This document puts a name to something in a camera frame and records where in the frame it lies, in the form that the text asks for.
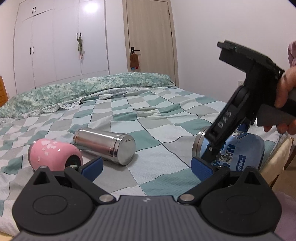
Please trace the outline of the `person's right hand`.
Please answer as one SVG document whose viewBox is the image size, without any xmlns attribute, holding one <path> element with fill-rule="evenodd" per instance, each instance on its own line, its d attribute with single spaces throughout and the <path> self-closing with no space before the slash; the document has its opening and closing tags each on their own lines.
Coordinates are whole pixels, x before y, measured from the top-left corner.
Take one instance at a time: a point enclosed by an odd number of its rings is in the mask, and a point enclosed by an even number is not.
<svg viewBox="0 0 296 241">
<path fill-rule="evenodd" d="M 288 94 L 295 87 L 296 82 L 296 69 L 295 66 L 288 69 L 285 75 L 280 79 L 277 84 L 277 93 L 275 99 L 275 107 L 282 108 L 288 99 Z M 289 125 L 281 123 L 276 126 L 279 133 L 288 133 L 290 135 L 295 135 L 296 133 L 296 124 L 293 120 Z"/>
</svg>

